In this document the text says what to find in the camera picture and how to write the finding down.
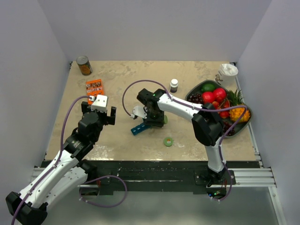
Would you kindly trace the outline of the green pill bottle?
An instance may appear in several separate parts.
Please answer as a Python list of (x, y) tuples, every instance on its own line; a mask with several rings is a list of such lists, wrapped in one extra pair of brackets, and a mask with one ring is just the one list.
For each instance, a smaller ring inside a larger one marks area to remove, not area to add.
[(167, 123), (168, 123), (168, 118), (167, 118), (167, 116), (165, 115), (165, 116), (164, 116), (164, 125), (167, 124)]

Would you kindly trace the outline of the teal weekly pill organizer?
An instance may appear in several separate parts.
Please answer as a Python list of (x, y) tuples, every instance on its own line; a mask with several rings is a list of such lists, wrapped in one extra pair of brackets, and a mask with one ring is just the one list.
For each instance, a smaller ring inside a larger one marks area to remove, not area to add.
[(150, 125), (145, 125), (144, 123), (139, 124), (138, 126), (134, 127), (131, 129), (131, 133), (136, 136), (139, 133), (149, 129), (151, 126)]

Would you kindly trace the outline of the green bottle cap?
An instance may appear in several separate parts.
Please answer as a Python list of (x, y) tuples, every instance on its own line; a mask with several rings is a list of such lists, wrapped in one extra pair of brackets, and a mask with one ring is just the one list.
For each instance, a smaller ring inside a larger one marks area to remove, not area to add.
[(163, 140), (163, 143), (166, 147), (171, 147), (173, 145), (173, 139), (171, 137), (166, 137)]

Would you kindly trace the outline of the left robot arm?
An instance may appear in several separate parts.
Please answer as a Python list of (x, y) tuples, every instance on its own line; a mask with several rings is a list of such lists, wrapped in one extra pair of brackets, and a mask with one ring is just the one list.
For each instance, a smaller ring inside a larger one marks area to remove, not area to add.
[(92, 184), (97, 179), (95, 167), (84, 157), (99, 140), (106, 125), (114, 125), (116, 107), (107, 114), (105, 100), (92, 105), (82, 102), (82, 118), (51, 163), (25, 188), (6, 197), (12, 224), (42, 224), (48, 211), (66, 194), (80, 184)]

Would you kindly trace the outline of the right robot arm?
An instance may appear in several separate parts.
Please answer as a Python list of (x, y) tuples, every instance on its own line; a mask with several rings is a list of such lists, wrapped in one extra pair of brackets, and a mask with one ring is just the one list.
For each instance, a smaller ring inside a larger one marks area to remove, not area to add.
[(134, 107), (131, 117), (142, 118), (145, 125), (163, 127), (165, 112), (191, 122), (197, 141), (206, 149), (210, 181), (220, 184), (225, 179), (226, 161), (220, 143), (224, 134), (224, 123), (212, 104), (190, 103), (162, 89), (153, 93), (142, 89), (137, 95), (137, 100), (143, 106)]

